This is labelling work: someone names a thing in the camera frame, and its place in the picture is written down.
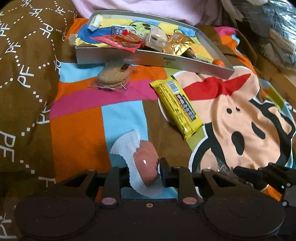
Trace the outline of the clear pack of meatballs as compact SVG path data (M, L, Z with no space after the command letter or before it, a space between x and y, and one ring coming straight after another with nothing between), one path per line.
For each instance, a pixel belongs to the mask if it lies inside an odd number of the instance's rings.
M227 165L222 162L218 157L216 157L217 167L215 169L216 172L221 173L231 179L232 181L239 181L239 177L233 172L232 169L227 167Z

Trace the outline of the small orange fruit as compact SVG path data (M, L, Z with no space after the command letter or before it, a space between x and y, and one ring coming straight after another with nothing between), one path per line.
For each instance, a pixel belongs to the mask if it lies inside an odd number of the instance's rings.
M224 63L222 60L220 60L220 59L214 59L214 60L212 61L212 64L213 64L213 65L220 66L220 67L222 67L222 68L225 68L225 67L226 67L225 63Z

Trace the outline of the white rice cracker bar pack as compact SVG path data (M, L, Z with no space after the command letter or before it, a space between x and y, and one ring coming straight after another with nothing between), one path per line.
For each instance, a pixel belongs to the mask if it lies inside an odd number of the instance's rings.
M158 52L162 52L167 43L165 32L157 26L152 26L145 39L145 45Z

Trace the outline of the pink blanket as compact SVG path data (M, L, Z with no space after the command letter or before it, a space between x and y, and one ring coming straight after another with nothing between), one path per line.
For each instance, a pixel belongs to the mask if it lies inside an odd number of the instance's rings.
M221 25L221 1L129 1L98 0L73 1L79 15L89 18L97 10L133 11L142 14L161 16L195 26Z

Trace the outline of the colourful cartoon bed sheet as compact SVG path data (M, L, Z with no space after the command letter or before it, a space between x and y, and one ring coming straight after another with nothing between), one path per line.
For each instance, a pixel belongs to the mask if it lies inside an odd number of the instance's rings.
M172 166L258 169L273 162L295 168L295 109L273 87L279 71L255 51L250 37L231 27L201 27L234 66L228 79L175 69L139 66L127 90L90 88L101 71L82 66L68 42L54 56L60 80L50 110L55 178L87 169L107 172L126 164L114 142L139 131ZM176 78L203 126L184 140L150 83Z

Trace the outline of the gold foil snack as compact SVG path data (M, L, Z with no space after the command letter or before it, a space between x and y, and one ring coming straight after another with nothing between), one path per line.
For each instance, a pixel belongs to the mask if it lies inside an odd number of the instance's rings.
M166 54L181 56L193 44L194 41L190 37L183 33L176 32L168 38L162 52Z

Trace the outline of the round biscuit pack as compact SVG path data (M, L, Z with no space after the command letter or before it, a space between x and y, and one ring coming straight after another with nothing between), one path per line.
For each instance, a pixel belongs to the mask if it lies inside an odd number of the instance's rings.
M106 63L98 75L89 82L88 87L97 90L125 91L133 74L138 73L139 68L127 63Z

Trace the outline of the blue sachet with white text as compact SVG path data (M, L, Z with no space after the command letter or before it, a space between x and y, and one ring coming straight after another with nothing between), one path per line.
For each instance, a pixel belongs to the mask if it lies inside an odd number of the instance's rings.
M137 30L132 27L132 26L128 26L128 25L113 25L112 26L112 35L122 35L123 32L129 32L132 34L136 34Z

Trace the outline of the plastic bag of clothes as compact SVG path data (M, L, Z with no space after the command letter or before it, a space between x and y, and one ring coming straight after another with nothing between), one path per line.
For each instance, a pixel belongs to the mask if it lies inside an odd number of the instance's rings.
M295 6L289 1L222 1L232 22L258 37L262 54L295 70Z

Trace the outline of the yellow snack bar pack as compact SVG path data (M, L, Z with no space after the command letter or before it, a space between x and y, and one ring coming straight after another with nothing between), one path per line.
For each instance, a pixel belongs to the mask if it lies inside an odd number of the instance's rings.
M149 83L164 104L173 121L186 140L192 137L203 123L189 98L175 78L154 80Z

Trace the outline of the grey tray with cartoon drawing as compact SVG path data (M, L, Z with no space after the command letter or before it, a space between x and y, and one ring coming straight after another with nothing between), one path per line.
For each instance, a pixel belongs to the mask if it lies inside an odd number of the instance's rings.
M234 68L198 28L131 11L95 11L69 35L78 64L122 62L227 79Z

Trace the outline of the brown PF patterned pillow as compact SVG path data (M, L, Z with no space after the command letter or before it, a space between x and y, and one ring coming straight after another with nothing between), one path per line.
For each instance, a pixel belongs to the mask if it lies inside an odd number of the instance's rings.
M1 240L18 240L18 202L53 185L50 111L62 62L71 1L10 1L1 9Z

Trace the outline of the red dried tofu snack pack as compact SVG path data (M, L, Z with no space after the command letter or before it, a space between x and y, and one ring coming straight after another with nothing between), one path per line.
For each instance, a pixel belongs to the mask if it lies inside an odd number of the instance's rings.
M90 37L97 42L102 42L111 47L120 50L126 50L135 53L137 49L145 46L145 42L138 35L130 33L128 30L124 30L119 35L104 35L97 37Z

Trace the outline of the pink sausage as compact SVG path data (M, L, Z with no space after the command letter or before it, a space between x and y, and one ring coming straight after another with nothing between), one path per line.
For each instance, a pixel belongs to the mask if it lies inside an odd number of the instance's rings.
M163 194L163 185L158 172L158 155L151 143L140 140L138 130L119 137L110 153L119 155L125 160L129 170L129 183L133 190L149 198Z

